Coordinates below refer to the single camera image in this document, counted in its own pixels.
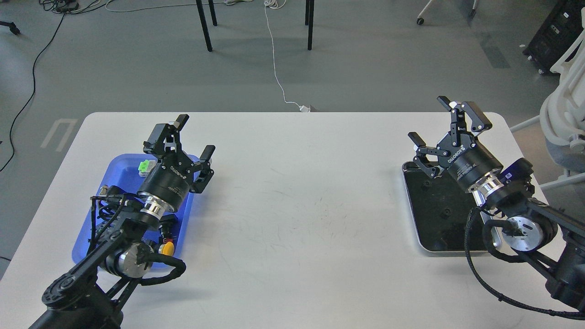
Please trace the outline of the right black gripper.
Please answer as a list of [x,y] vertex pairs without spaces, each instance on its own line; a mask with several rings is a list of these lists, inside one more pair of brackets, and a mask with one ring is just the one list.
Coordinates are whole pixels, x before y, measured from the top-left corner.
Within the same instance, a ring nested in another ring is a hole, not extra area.
[[[438,148],[428,147],[418,133],[408,133],[415,144],[416,155],[412,161],[432,179],[441,175],[440,167],[445,169],[462,190],[470,192],[481,177],[488,173],[498,175],[503,170],[499,160],[471,134],[491,129],[492,122],[472,101],[452,101],[447,96],[438,96],[437,101],[451,113],[450,133],[437,144]],[[471,133],[462,133],[468,128],[466,117],[471,119]],[[453,145],[451,135],[460,135],[460,146]],[[437,156],[439,165],[432,164],[428,155]]]

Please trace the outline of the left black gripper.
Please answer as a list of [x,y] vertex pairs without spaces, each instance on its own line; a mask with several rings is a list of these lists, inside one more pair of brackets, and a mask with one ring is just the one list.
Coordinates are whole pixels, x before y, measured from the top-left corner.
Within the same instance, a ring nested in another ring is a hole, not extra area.
[[[188,119],[188,114],[181,114],[171,123],[156,124],[148,140],[144,141],[144,153],[155,158],[165,158],[171,153],[180,154],[180,131]],[[167,204],[168,212],[177,212],[189,192],[201,194],[211,181],[214,175],[211,157],[215,148],[215,145],[208,144],[190,173],[182,173],[177,164],[158,163],[138,188],[138,196],[142,199],[155,196]]]

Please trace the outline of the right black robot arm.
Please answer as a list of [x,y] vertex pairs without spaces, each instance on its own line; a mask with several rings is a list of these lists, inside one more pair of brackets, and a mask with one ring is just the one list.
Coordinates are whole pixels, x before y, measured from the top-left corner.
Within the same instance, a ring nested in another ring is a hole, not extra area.
[[[448,174],[459,188],[481,196],[471,208],[464,229],[464,252],[469,267],[485,290],[516,308],[571,320],[584,319],[584,221],[533,198],[532,164],[525,158],[503,165],[480,143],[478,136],[492,128],[485,113],[471,101],[437,101],[451,115],[449,131],[435,147],[427,146],[417,133],[413,161],[428,177]],[[477,213],[489,215],[481,231],[483,244],[498,260],[529,264],[546,279],[550,297],[571,308],[558,312],[536,308],[505,296],[477,273],[469,249],[469,235]]]

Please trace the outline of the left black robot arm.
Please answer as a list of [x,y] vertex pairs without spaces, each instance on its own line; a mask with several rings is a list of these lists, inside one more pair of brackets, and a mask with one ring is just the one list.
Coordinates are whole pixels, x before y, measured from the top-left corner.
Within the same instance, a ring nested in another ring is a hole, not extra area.
[[186,270],[174,256],[172,226],[190,194],[214,175],[209,144],[195,162],[182,150],[180,132],[189,116],[155,125],[144,152],[155,157],[137,192],[103,185],[90,198],[86,256],[48,286],[47,306],[32,329],[119,329],[122,308],[138,286],[167,283]]

